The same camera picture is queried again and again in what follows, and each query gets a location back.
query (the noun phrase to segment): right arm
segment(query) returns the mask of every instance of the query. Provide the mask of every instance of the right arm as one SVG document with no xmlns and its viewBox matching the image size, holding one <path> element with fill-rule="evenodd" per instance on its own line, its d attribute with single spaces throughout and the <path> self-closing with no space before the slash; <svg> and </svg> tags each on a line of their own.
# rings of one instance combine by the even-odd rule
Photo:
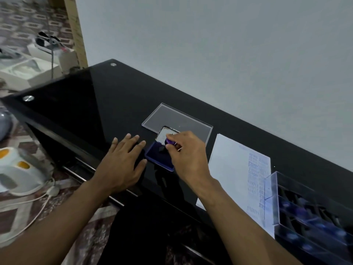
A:
<svg viewBox="0 0 353 265">
<path fill-rule="evenodd" d="M 212 219 L 233 264 L 301 263 L 253 221 L 211 177 L 205 143 L 192 132 L 167 135 L 183 148 L 166 145 L 177 174 L 196 193 Z"/>
</svg>

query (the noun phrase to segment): left hand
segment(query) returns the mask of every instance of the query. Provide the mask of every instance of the left hand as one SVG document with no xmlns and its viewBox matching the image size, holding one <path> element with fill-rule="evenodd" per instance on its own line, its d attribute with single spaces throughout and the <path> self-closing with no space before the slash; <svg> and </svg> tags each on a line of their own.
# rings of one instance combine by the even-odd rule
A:
<svg viewBox="0 0 353 265">
<path fill-rule="evenodd" d="M 146 159 L 141 160 L 134 169 L 136 159 L 146 145 L 146 141 L 141 141 L 131 149 L 138 139 L 138 135 L 131 138 L 131 135 L 127 134 L 118 143 L 117 138 L 114 138 L 107 155 L 103 158 L 91 179 L 97 187 L 102 187 L 108 196 L 137 183 L 145 169 Z"/>
</svg>

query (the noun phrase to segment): clear plastic container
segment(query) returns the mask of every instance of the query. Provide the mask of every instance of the clear plastic container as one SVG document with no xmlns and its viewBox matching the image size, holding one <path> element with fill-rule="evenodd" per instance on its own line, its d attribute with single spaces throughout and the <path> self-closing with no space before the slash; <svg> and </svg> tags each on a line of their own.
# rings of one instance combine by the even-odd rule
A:
<svg viewBox="0 0 353 265">
<path fill-rule="evenodd" d="M 161 103 L 152 114 L 144 120 L 142 126 L 155 133 L 159 133 L 163 126 L 168 126 L 179 132 L 190 130 L 205 142 L 205 144 L 207 144 L 213 128 L 213 126 L 164 103 Z"/>
<path fill-rule="evenodd" d="M 265 178 L 264 185 L 265 227 L 274 226 L 276 235 L 327 264 L 353 264 L 353 236 L 345 230 L 353 223 L 353 210 L 279 172 Z M 298 203 L 287 193 L 295 193 Z M 330 212 L 334 222 L 322 212 Z"/>
</svg>

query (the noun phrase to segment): gray wall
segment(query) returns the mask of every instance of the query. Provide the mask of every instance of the gray wall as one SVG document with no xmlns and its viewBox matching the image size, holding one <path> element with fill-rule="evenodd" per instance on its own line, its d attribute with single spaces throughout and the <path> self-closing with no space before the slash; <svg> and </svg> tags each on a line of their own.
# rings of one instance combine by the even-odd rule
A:
<svg viewBox="0 0 353 265">
<path fill-rule="evenodd" d="M 76 0 L 115 58 L 353 171 L 353 0 Z"/>
</svg>

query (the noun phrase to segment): hand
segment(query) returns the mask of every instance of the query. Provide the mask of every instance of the hand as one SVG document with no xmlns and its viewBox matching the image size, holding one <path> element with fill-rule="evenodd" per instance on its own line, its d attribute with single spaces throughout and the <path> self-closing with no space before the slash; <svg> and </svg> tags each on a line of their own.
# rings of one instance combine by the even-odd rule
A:
<svg viewBox="0 0 353 265">
<path fill-rule="evenodd" d="M 177 151 L 176 147 L 171 144 L 165 146 L 177 174 L 190 188 L 194 189 L 199 183 L 213 179 L 208 169 L 206 146 L 201 139 L 191 131 L 174 135 L 167 134 L 167 138 L 182 147 L 180 151 Z"/>
<path fill-rule="evenodd" d="M 138 135 L 131 138 L 131 135 L 127 134 L 125 138 L 118 143 L 117 138 L 114 138 L 107 155 L 103 158 L 91 179 L 91 181 L 94 181 L 97 186 L 100 186 L 108 196 L 134 185 L 145 169 L 147 164 L 146 159 L 139 162 L 134 170 L 136 159 L 146 145 L 146 141 L 143 140 L 131 149 L 138 139 Z"/>
</svg>

